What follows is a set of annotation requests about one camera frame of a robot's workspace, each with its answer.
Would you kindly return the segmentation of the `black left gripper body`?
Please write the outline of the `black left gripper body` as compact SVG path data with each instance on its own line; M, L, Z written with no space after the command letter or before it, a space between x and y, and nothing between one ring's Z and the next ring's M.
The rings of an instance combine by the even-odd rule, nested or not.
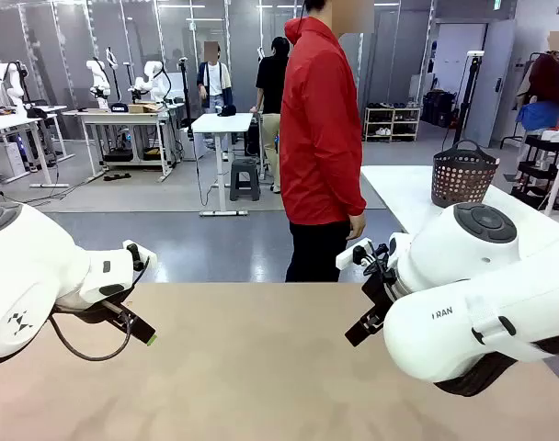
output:
M53 313L72 314L88 324L107 322L118 329L126 329L136 322L136 315L119 303L102 300L86 310L73 310L55 305Z

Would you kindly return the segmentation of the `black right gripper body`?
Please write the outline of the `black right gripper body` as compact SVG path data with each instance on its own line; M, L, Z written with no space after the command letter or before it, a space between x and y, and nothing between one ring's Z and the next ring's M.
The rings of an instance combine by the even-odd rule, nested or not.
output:
M394 284L397 277L393 270L375 268L362 285L362 292L373 303L369 315L383 321L396 300Z

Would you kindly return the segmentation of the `person's right hand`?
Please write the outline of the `person's right hand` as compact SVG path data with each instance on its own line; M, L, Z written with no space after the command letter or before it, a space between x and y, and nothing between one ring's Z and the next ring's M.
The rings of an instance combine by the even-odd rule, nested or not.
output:
M359 215L349 215L349 234L347 237L348 241L358 239L364 232L366 227L366 216L365 212L362 211Z

